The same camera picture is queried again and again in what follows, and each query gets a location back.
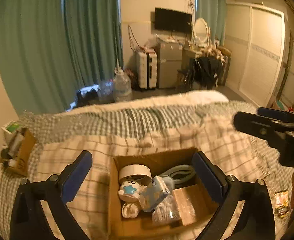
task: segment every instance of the decorative border strip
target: decorative border strip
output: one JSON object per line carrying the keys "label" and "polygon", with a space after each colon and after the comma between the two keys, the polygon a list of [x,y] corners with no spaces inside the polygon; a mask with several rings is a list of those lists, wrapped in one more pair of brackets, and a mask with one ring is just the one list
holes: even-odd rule
{"label": "decorative border strip", "polygon": [[225,39],[228,39],[230,41],[234,41],[238,44],[241,44],[241,45],[244,45],[244,46],[248,46],[248,41],[245,41],[243,39],[240,39],[240,38],[236,38],[236,37],[233,37],[233,36],[230,36],[230,35],[225,35]]}
{"label": "decorative border strip", "polygon": [[259,47],[256,44],[251,44],[251,48],[258,51],[259,53],[264,54],[265,56],[279,62],[279,56],[277,56],[276,54],[274,54],[274,53],[272,53],[272,52],[270,52],[270,51],[268,51],[268,50],[266,50],[266,49],[264,49],[262,47]]}

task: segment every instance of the metal bolt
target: metal bolt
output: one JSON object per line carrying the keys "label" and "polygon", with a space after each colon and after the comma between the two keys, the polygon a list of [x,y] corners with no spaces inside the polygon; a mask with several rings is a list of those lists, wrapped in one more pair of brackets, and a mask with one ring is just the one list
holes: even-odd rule
{"label": "metal bolt", "polygon": [[257,182],[259,185],[265,185],[265,181],[263,181],[263,179],[258,179]]}
{"label": "metal bolt", "polygon": [[228,175],[228,176],[227,176],[227,179],[228,179],[229,181],[235,181],[235,176],[234,176],[234,175]]}
{"label": "metal bolt", "polygon": [[261,128],[259,132],[260,132],[261,135],[266,135],[267,134],[267,129],[266,128]]}
{"label": "metal bolt", "polygon": [[53,174],[53,175],[51,175],[51,176],[49,177],[49,180],[50,180],[50,181],[56,181],[56,180],[58,180],[58,175],[57,175],[57,174]]}
{"label": "metal bolt", "polygon": [[27,182],[28,182],[28,179],[22,179],[22,180],[20,181],[20,184],[21,184],[21,185],[25,185]]}

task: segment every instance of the white sliding wardrobe door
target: white sliding wardrobe door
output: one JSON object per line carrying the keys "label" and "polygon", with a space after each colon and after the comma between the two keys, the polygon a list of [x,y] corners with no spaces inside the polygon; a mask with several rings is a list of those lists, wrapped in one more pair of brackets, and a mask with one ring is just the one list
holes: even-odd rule
{"label": "white sliding wardrobe door", "polygon": [[281,15],[253,8],[250,50],[239,90],[259,106],[267,105],[277,81],[282,32]]}
{"label": "white sliding wardrobe door", "polygon": [[238,90],[244,73],[250,29],[250,7],[227,5],[224,47],[232,51],[226,85]]}

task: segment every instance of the striped blanket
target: striped blanket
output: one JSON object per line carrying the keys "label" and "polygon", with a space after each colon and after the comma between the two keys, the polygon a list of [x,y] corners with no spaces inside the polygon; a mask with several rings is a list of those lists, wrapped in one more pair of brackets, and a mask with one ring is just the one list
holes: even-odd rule
{"label": "striped blanket", "polygon": [[[76,115],[25,113],[20,123],[29,127],[38,142],[28,163],[28,179],[46,180],[72,163],[82,150],[93,155],[93,165],[73,202],[72,215],[90,239],[107,239],[109,163],[116,155],[153,154],[159,151],[196,147],[225,174],[239,180],[266,181],[271,197],[280,190],[291,194],[292,168],[278,163],[278,151],[261,139],[237,132],[232,117],[237,111],[255,113],[251,104],[232,101],[203,106],[163,106],[121,109]],[[0,171],[0,231],[9,239],[11,210],[22,178]],[[54,235],[63,239],[49,207],[43,209]],[[223,236],[229,236],[242,208],[239,203]],[[275,217],[279,239],[287,219]],[[195,239],[206,223],[168,239]]]}

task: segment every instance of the suitcase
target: suitcase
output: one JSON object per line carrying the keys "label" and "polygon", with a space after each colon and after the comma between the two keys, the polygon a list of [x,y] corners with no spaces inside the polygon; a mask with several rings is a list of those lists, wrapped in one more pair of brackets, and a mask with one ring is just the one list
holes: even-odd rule
{"label": "suitcase", "polygon": [[139,51],[136,54],[138,85],[141,89],[153,89],[157,85],[157,55]]}

